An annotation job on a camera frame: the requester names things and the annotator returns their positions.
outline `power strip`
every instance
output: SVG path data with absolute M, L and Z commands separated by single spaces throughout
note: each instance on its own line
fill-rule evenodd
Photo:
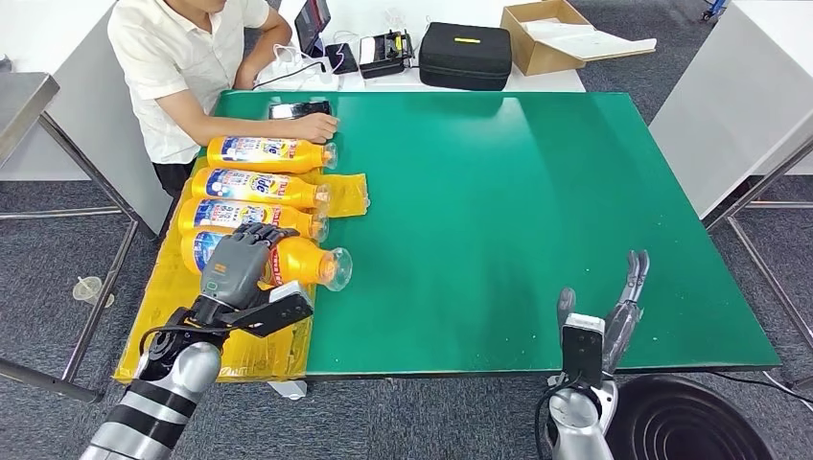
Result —
M 278 59 L 257 76 L 257 82 L 273 80 L 287 74 L 292 74 L 297 70 L 313 63 L 322 62 L 327 72 L 322 72 L 321 66 L 315 65 L 296 75 L 264 84 L 256 91 L 338 91 L 339 76 L 331 73 L 332 67 L 326 57 L 319 57 L 314 60 L 297 59 L 293 62 Z

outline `man's hand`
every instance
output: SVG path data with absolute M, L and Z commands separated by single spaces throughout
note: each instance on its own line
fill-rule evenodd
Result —
M 298 120 L 289 120 L 288 123 L 284 137 L 324 144 L 333 139 L 338 126 L 338 118 L 324 113 L 312 113 Z

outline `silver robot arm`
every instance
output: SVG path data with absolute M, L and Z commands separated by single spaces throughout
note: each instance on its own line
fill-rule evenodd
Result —
M 630 251 L 626 285 L 603 320 L 574 313 L 575 293 L 563 289 L 557 305 L 563 372 L 548 381 L 553 460 L 613 460 L 604 438 L 618 404 L 613 373 L 640 321 L 638 298 L 648 270 L 646 251 Z
M 243 225 L 224 237 L 200 278 L 190 309 L 142 337 L 136 378 L 90 440 L 81 460 L 165 460 L 197 404 L 221 370 L 229 333 L 258 337 L 314 312 L 297 282 L 271 292 L 257 288 L 270 248 L 296 232 L 272 225 Z M 155 333 L 149 349 L 144 344 Z

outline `black round container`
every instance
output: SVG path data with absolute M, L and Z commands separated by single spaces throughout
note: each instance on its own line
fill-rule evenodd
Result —
M 700 383 L 668 375 L 621 386 L 607 443 L 616 460 L 775 458 L 733 405 Z

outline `black case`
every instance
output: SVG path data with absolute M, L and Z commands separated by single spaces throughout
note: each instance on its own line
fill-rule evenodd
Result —
M 432 22 L 418 65 L 430 86 L 501 91 L 511 75 L 511 37 L 505 29 Z

